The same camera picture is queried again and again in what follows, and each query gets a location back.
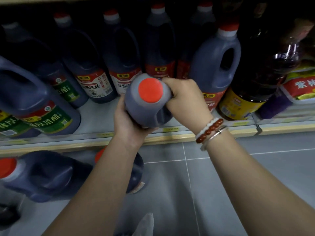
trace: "tile floor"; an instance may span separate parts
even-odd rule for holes
[[[237,141],[286,186],[315,207],[315,133],[256,136]],[[154,236],[241,236],[240,220],[206,153],[195,143],[143,146],[149,175],[143,190],[125,197],[116,232],[134,230],[148,212]],[[95,152],[69,153],[92,162]],[[40,236],[68,201],[35,204],[25,199],[22,219],[8,236]]]

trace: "silver bangle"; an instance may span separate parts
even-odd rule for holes
[[[218,130],[216,130],[216,133],[202,144],[202,146],[200,147],[200,150],[204,152],[206,150],[206,146],[208,145],[208,143],[212,139],[214,139],[217,135],[220,135],[227,128],[228,128],[227,126],[223,125]]]

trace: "barcode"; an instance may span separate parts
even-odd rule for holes
[[[67,123],[68,123],[68,121],[65,119],[61,122],[61,124],[63,124],[63,125],[66,125]]]
[[[108,94],[110,94],[112,91],[113,91],[112,88],[109,88],[109,89],[105,90],[105,94],[108,95]]]
[[[223,112],[225,115],[227,115],[227,116],[231,114],[231,112],[230,112],[229,110],[227,110],[226,107],[223,107],[223,108],[222,108],[222,112]]]
[[[16,131],[13,131],[13,130],[6,130],[6,131],[2,131],[0,132],[1,134],[5,135],[5,136],[12,136],[14,134],[17,134]]]

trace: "white plastic bag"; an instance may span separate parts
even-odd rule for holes
[[[152,213],[146,214],[132,236],[153,236],[154,218]]]

